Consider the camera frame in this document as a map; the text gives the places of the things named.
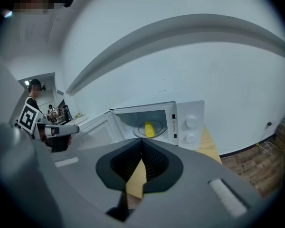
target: baseboard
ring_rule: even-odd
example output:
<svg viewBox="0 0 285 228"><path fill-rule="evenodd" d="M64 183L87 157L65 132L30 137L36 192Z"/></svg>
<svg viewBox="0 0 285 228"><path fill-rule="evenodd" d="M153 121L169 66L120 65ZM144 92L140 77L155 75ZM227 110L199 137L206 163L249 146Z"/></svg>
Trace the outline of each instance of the baseboard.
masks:
<svg viewBox="0 0 285 228"><path fill-rule="evenodd" d="M270 135L269 137L267 137L267 138L261 140L261 141L258 142L258 143L263 143L263 142L265 142L266 140L268 140L268 139L270 139L270 138L272 138L272 137L275 137L275 135L276 135L276 134L274 133L274 134ZM246 151L246 150L249 150L249 149L255 147L255 145L256 145L256 143L253 144L253 145L251 145L251 146L248 146L248 147L246 147L246 148L244 148L244 149L241 149L241 150L237 150L237 151L230 152L230 153L227 153L227 154L222 154L222 155L220 155L219 157L220 157L220 158L224 158L224 157L228 157L228 156L231 156L231 155L234 155L234 154L238 154L238 153L241 153L241 152L243 152L243 151Z"/></svg>

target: white strip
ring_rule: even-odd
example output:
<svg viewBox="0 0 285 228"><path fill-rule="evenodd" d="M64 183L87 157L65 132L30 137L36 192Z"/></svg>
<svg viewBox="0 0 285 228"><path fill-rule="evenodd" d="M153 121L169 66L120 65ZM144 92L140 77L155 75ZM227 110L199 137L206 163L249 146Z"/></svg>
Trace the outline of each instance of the white strip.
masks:
<svg viewBox="0 0 285 228"><path fill-rule="evenodd" d="M211 181L209 185L215 191L219 200L233 218L237 218L247 212L247 208L236 198L221 179L215 179Z"/></svg>
<svg viewBox="0 0 285 228"><path fill-rule="evenodd" d="M66 166L66 165L77 163L78 161L79 161L79 159L77 157L74 157L74 158L71 158L71 159L66 159L66 160L62 160L62 161L56 161L55 165L57 167L61 167L61 166Z"/></svg>

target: wooden tabletop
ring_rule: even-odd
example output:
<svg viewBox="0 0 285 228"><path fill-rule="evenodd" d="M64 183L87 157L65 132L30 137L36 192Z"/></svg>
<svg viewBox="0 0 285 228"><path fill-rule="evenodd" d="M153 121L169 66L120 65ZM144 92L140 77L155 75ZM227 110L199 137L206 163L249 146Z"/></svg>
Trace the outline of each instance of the wooden tabletop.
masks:
<svg viewBox="0 0 285 228"><path fill-rule="evenodd" d="M222 163L219 157L219 153L217 151L217 148L215 147L215 144L207 130L206 127L203 129L203 134L201 137L201 141L199 144L199 150L197 152L205 154L219 163ZM126 184L126 191L127 193L134 195L138 198L143 198L143 185L147 182L146 179L146 169L143 164L143 161L141 160L136 167L133 175L128 180Z"/></svg>

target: microwave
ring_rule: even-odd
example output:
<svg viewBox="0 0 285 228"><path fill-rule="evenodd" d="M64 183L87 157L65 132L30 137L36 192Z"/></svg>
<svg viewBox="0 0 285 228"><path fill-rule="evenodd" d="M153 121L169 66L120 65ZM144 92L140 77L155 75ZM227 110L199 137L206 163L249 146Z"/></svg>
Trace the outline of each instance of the microwave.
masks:
<svg viewBox="0 0 285 228"><path fill-rule="evenodd" d="M145 123L154 129L152 139L197 150L204 126L204 101L175 101L111 109L80 126L72 149L88 149L132 138L146 138Z"/></svg>

